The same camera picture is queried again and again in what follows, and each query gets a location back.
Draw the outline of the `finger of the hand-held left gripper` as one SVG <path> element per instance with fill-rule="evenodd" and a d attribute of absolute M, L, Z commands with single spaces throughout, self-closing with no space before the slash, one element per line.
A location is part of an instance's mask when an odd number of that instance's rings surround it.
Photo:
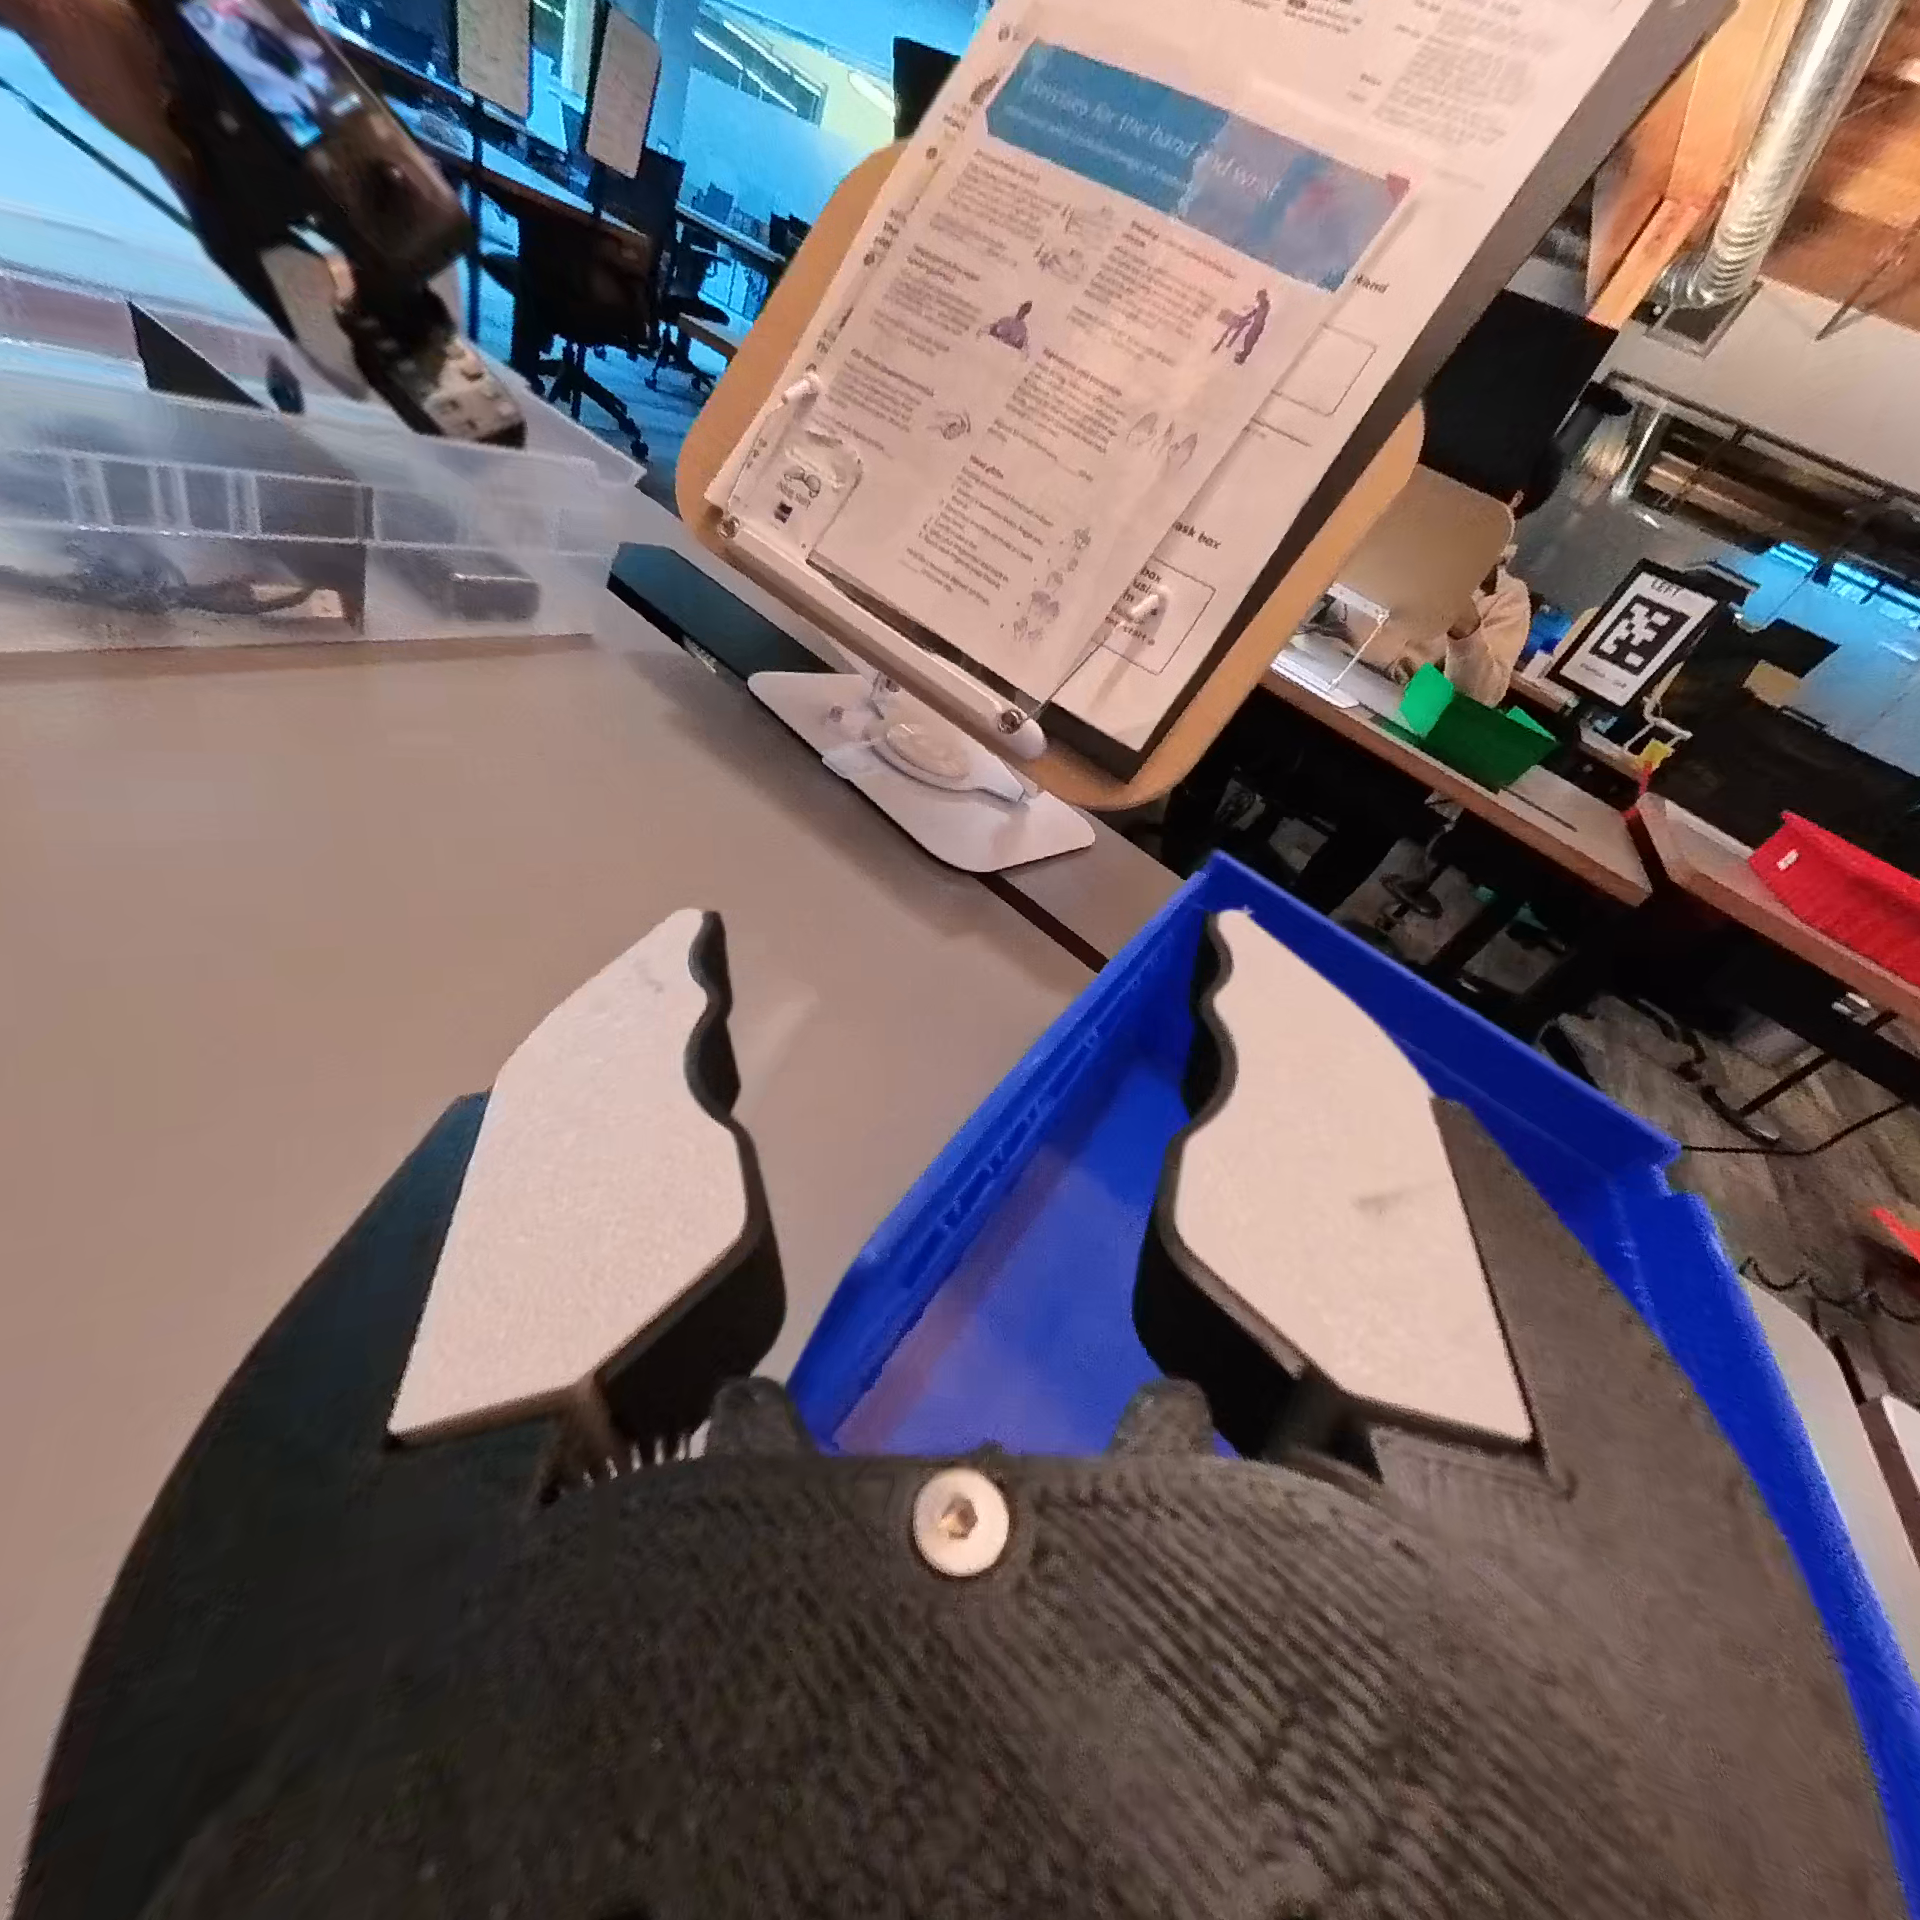
<path fill-rule="evenodd" d="M 314 245 L 270 247 L 259 259 L 280 303 L 284 332 L 301 360 L 341 395 L 370 400 L 346 329 L 352 275 L 339 252 Z"/>
<path fill-rule="evenodd" d="M 420 436 L 525 445 L 522 404 L 462 337 L 436 290 L 352 296 L 346 339 L 372 395 Z"/>

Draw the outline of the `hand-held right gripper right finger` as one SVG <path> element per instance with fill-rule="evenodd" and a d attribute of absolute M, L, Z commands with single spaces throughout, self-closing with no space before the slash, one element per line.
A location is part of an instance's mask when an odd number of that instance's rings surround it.
<path fill-rule="evenodd" d="M 1205 924 L 1192 1019 L 1136 1269 L 1164 1376 L 1236 1456 L 1374 1456 L 1378 1433 L 1532 1455 L 1448 1104 L 1244 907 Z"/>

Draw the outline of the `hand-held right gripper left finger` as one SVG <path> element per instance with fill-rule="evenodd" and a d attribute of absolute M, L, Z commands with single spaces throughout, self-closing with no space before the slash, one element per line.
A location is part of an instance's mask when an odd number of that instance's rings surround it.
<path fill-rule="evenodd" d="M 787 1308 L 732 1008 L 728 928 L 684 907 L 516 1045 L 432 1264 L 396 1445 L 552 1421 L 565 1479 L 697 1452 Z"/>

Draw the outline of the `clear plastic organizer tray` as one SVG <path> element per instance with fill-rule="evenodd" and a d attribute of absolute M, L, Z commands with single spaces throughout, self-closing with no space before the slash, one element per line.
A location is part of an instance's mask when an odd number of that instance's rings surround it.
<path fill-rule="evenodd" d="M 138 305 L 260 412 L 148 391 L 129 297 L 5 265 L 6 659 L 592 634 L 633 461 L 553 416 L 528 449 L 420 439 L 262 327 Z M 377 577 L 381 544 L 499 553 L 542 609 L 436 615 Z"/>

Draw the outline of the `blue plastic bin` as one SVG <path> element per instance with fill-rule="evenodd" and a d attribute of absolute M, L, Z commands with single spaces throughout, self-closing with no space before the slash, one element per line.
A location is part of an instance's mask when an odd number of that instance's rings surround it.
<path fill-rule="evenodd" d="M 1817 1608 L 1916 1914 L 1916 1679 L 1889 1576 L 1849 1529 L 1833 1456 L 1784 1370 L 1786 1311 L 1738 1277 L 1668 1185 L 1673 1141 L 1468 1005 L 1216 855 L 1006 1075 L 854 1257 L 790 1376 L 851 1452 L 973 1443 L 1085 1455 L 1150 1376 L 1131 1325 L 1162 1159 L 1185 1119 L 1189 993 L 1209 919 L 1242 907 L 1461 1103 L 1688 1373 L 1749 1468 Z"/>

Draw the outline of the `wooden background desk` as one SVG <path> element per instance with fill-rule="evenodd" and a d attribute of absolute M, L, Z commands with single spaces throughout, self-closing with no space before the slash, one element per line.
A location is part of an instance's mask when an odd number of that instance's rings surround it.
<path fill-rule="evenodd" d="M 1537 765 L 1509 789 L 1492 791 L 1398 739 L 1374 709 L 1341 706 L 1318 687 L 1274 667 L 1264 673 L 1261 689 L 1369 759 L 1489 823 L 1584 890 L 1626 907 L 1651 900 L 1653 883 L 1626 817 L 1568 780 Z"/>
<path fill-rule="evenodd" d="M 1842 983 L 1880 1010 L 1908 1027 L 1918 1024 L 1916 983 L 1790 912 L 1749 867 L 1749 849 L 1654 794 L 1646 794 L 1627 820 L 1660 864 L 1668 895 L 1688 896 L 1776 954 Z"/>

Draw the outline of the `grey desk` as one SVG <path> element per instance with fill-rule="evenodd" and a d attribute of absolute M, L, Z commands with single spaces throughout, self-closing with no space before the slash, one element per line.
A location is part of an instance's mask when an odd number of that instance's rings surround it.
<path fill-rule="evenodd" d="M 453 1097 L 728 925 L 785 1376 L 1172 879 L 973 881 L 612 595 L 589 641 L 5 660 L 5 1888 L 97 1615 L 235 1363 Z"/>

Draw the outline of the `person's left hand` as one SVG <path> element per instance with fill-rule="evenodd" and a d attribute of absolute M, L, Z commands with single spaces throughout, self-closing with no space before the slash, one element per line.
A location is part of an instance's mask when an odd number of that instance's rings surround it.
<path fill-rule="evenodd" d="M 2 18 L 81 108 L 146 156 L 181 199 L 188 224 L 200 228 L 201 179 L 177 124 L 173 74 L 138 7 L 5 2 Z"/>

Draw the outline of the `black triangular piece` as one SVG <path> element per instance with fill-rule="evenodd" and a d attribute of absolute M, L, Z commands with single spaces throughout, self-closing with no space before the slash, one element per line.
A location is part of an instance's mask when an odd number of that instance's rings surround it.
<path fill-rule="evenodd" d="M 152 393 L 260 412 L 260 400 L 132 299 L 129 299 L 129 321 Z"/>

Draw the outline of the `black office chair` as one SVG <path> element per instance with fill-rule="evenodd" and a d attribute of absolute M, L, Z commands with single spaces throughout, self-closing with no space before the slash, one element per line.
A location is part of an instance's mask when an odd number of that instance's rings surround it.
<path fill-rule="evenodd" d="M 606 413 L 636 461 L 649 445 L 629 412 L 588 371 L 596 351 L 638 352 L 656 339 L 658 277 L 675 228 L 677 189 L 614 181 L 612 204 L 572 207 L 524 187 L 515 201 L 509 364 L 549 404 Z"/>

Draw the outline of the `black rectangular box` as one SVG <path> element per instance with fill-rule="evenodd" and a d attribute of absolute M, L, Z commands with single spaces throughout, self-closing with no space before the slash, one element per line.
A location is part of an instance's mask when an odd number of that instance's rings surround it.
<path fill-rule="evenodd" d="M 540 579 L 486 549 L 381 544 L 370 557 L 384 584 L 454 623 L 506 626 L 528 623 L 542 609 Z"/>

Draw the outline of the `black flat panel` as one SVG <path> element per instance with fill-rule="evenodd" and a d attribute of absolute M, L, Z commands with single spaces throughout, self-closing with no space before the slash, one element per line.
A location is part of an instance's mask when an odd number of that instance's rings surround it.
<path fill-rule="evenodd" d="M 619 547 L 608 588 L 660 636 L 734 682 L 836 669 L 673 547 Z"/>

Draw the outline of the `green plastic bin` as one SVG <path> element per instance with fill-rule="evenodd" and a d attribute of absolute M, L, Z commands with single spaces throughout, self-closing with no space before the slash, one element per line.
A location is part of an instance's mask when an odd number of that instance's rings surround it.
<path fill-rule="evenodd" d="M 1398 706 L 1380 716 L 1388 735 L 1419 748 L 1452 773 L 1505 794 L 1540 768 L 1558 741 L 1521 709 L 1478 704 L 1441 666 L 1422 666 Z"/>

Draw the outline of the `instruction sheet with blue header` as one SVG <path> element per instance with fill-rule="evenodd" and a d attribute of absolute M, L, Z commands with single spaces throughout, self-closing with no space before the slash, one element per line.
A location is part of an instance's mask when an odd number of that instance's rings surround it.
<path fill-rule="evenodd" d="M 1422 186 L 1249 55 L 1034 7 L 723 516 L 1034 714 Z"/>

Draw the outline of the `red plastic bin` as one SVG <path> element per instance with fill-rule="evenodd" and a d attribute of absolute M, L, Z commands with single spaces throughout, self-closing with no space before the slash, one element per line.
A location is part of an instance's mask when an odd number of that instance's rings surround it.
<path fill-rule="evenodd" d="M 1790 812 L 1747 867 L 1798 921 L 1918 986 L 1918 879 Z"/>

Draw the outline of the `wooden document stand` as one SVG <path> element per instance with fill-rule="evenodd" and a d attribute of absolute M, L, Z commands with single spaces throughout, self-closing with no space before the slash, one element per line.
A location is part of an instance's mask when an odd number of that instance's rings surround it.
<path fill-rule="evenodd" d="M 816 589 L 779 584 L 769 563 L 746 557 L 740 544 L 724 535 L 724 515 L 706 496 L 730 456 L 753 433 L 762 404 L 778 395 L 781 371 L 803 344 L 812 314 L 825 299 L 843 259 L 864 249 L 860 234 L 883 201 L 898 160 L 928 156 L 930 148 L 917 139 L 896 141 L 864 157 L 834 187 L 827 208 L 766 297 L 756 323 L 689 433 L 678 456 L 677 507 L 681 528 L 696 544 L 696 561 L 713 561 L 721 584 L 730 589 L 747 586 L 766 589 L 778 611 L 801 623 L 801 641 L 808 649 L 836 667 L 843 679 L 852 679 L 857 690 L 868 690 L 880 677 L 900 684 L 923 704 L 939 706 L 944 693 L 932 684 L 930 669 L 944 666 L 941 659 L 912 652 L 905 666 L 872 660 L 867 645 L 849 634 L 845 620 L 827 611 Z M 1228 649 L 1192 684 L 1189 706 L 1172 717 L 1160 748 L 1140 762 L 1136 776 L 1120 780 L 1056 736 L 1048 736 L 1040 757 L 1020 762 L 1002 746 L 993 714 L 973 717 L 961 712 L 950 716 L 950 728 L 993 757 L 1011 762 L 1038 794 L 1049 794 L 1073 809 L 1112 815 L 1164 799 L 1194 771 L 1274 666 L 1283 645 L 1292 641 L 1315 599 L 1333 586 L 1353 549 L 1371 535 L 1403 491 L 1419 460 L 1422 435 L 1422 413 L 1410 412 L 1357 471 L 1322 528 L 1312 538 L 1292 532 L 1283 540 L 1272 584 L 1249 592 L 1233 617 Z"/>

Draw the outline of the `black-and-white marker tag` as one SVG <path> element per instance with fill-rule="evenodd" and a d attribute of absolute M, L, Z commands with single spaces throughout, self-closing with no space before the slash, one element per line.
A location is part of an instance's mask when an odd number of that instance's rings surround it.
<path fill-rule="evenodd" d="M 1578 704 L 1629 714 L 1728 609 L 1709 572 L 1640 561 L 1555 649 L 1542 679 Z"/>

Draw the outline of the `large white instruction board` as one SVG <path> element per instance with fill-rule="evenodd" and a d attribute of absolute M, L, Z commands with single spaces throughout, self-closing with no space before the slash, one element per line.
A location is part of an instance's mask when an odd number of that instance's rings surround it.
<path fill-rule="evenodd" d="M 1189 728 L 1288 570 L 1532 247 L 1733 15 L 1721 2 L 1096 5 L 1165 31 L 1341 169 L 1309 265 L 1353 256 L 1234 449 L 1209 457 L 1165 402 L 1136 444 L 1181 491 L 1164 538 L 1042 714 L 1105 785 L 1136 783 Z"/>

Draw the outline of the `silver ventilation duct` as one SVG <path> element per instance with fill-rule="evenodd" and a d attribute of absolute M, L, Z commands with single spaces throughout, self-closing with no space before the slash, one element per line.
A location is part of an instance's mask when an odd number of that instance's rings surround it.
<path fill-rule="evenodd" d="M 1754 290 L 1899 2 L 1809 2 L 1709 240 L 1688 277 L 1694 306 Z"/>

